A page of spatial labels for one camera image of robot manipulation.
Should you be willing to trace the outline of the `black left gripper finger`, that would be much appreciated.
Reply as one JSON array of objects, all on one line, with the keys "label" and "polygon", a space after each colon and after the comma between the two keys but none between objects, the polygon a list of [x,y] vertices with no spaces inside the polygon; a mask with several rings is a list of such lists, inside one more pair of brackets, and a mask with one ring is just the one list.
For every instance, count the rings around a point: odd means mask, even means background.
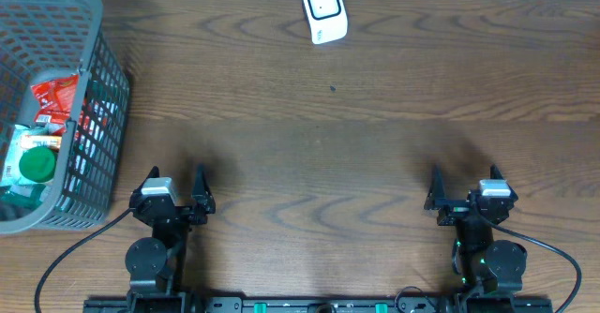
[{"label": "black left gripper finger", "polygon": [[159,178],[159,167],[158,166],[154,166],[150,172],[147,174],[147,176],[144,178],[144,181],[148,180],[148,179],[152,179],[152,178]]},{"label": "black left gripper finger", "polygon": [[216,202],[207,183],[203,165],[197,167],[191,198],[207,215],[215,213]]}]

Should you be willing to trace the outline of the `green lid seasoning jar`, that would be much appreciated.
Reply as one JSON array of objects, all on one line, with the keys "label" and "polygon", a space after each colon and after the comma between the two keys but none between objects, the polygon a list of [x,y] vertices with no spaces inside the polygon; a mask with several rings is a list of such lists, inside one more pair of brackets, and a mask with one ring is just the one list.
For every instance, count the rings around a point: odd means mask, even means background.
[{"label": "green lid seasoning jar", "polygon": [[47,183],[54,178],[57,154],[48,147],[26,150],[19,160],[22,177],[35,183]]}]

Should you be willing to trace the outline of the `orange snack packet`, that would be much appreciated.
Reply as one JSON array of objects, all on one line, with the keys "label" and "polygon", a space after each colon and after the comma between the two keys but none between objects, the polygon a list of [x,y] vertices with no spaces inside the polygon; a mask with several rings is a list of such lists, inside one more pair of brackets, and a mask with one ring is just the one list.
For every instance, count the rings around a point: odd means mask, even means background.
[{"label": "orange snack packet", "polygon": [[59,151],[62,144],[61,136],[53,135],[22,135],[20,146],[22,149],[29,150],[36,147],[47,147],[54,151]]}]

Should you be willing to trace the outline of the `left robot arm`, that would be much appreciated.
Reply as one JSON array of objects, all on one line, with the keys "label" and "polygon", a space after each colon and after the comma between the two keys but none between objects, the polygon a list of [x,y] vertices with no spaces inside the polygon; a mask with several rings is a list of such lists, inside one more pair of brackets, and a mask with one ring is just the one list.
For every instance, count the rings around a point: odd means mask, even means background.
[{"label": "left robot arm", "polygon": [[203,166],[196,170],[191,199],[191,205],[179,205],[173,179],[161,177],[158,167],[132,192],[129,209],[152,235],[134,242],[125,256],[129,312],[204,312],[203,300],[182,285],[188,234],[216,211]]}]

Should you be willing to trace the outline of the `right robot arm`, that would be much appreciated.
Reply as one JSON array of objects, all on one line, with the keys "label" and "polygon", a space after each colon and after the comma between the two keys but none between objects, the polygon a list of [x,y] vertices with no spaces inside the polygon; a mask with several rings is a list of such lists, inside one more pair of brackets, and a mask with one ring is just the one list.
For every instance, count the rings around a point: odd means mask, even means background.
[{"label": "right robot arm", "polygon": [[461,290],[438,300],[437,312],[518,310],[515,293],[523,287],[527,250],[518,243],[495,239],[492,232],[509,217],[517,200],[496,166],[491,166],[489,178],[480,180],[463,199],[449,198],[441,170],[433,169],[424,208],[438,212],[439,226],[456,229],[452,265],[463,278]]}]

